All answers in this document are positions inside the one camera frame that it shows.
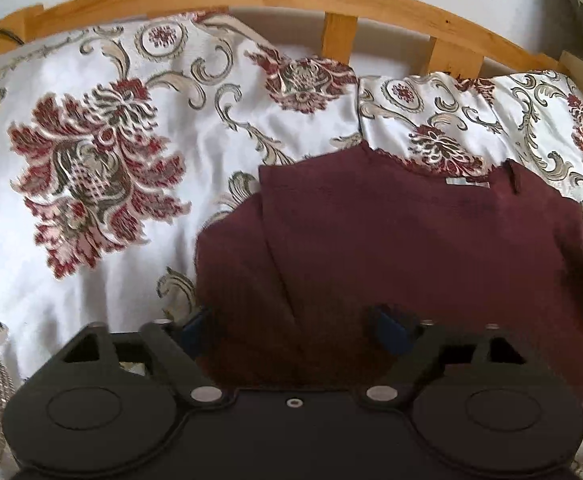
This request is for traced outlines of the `floral white satin bedspread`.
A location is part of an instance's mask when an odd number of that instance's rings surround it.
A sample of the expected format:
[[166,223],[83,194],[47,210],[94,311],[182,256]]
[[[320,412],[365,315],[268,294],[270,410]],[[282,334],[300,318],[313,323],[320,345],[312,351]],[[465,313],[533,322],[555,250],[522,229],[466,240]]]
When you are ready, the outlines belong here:
[[51,354],[188,315],[196,236],[259,168],[360,142],[455,176],[515,159],[583,209],[583,93],[550,70],[360,76],[196,13],[0,56],[0,479],[5,405]]

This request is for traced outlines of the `maroon knit sweater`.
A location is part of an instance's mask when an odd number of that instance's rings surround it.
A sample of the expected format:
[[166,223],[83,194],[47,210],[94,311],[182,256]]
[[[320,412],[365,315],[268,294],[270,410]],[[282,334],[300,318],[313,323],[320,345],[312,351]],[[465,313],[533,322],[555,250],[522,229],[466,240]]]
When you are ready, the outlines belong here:
[[200,362],[226,387],[350,387],[391,354],[373,308],[497,324],[583,393],[583,212],[517,162],[458,185],[360,144],[264,167],[197,240]]

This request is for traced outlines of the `wooden bed headboard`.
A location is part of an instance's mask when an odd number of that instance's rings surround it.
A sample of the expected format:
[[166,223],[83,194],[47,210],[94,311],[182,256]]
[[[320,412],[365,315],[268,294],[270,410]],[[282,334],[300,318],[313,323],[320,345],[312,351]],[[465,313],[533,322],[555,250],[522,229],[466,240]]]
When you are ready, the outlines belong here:
[[551,58],[531,53],[485,27],[418,0],[70,0],[52,8],[36,4],[0,20],[0,54],[84,26],[235,6],[323,13],[321,54],[342,63],[350,60],[357,22],[371,20],[429,36],[427,73],[476,78],[483,62],[492,60],[518,73],[556,70],[568,75],[583,93],[583,61],[573,54]]

